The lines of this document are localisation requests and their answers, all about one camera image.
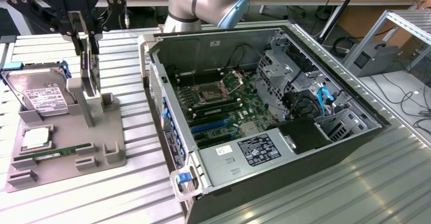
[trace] green motherboard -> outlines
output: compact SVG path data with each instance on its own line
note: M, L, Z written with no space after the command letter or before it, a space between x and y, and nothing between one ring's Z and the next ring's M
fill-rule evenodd
M212 82L197 76L192 84L176 81L176 97L199 148L256 134L276 122L252 82L236 71Z

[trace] metal rack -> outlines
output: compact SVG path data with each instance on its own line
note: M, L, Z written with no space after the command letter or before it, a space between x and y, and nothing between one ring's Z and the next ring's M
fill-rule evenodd
M388 41L393 35L393 33L403 28L408 31L415 37L417 37L426 44L430 46L422 52L422 54L416 57L416 59L411 62L408 66L408 70L420 62L423 57L431 52L431 11L427 10L385 10L381 16L379 17L376 23L373 24L369 32L367 33L364 39L359 43L355 50L348 54L347 58L344 59L344 66L347 68L351 67L353 64L364 46L372 40L373 36L380 31L387 20L392 21L396 24L396 28L393 28L385 37L383 38L384 41Z

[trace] hard drive label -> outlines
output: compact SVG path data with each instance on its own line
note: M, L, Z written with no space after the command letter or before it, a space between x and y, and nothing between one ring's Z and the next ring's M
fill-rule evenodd
M240 146L251 166L257 166L259 164L281 157L268 134L248 138L247 140L237 142L237 145Z
M59 87L28 89L24 94L37 112L67 109L67 103Z

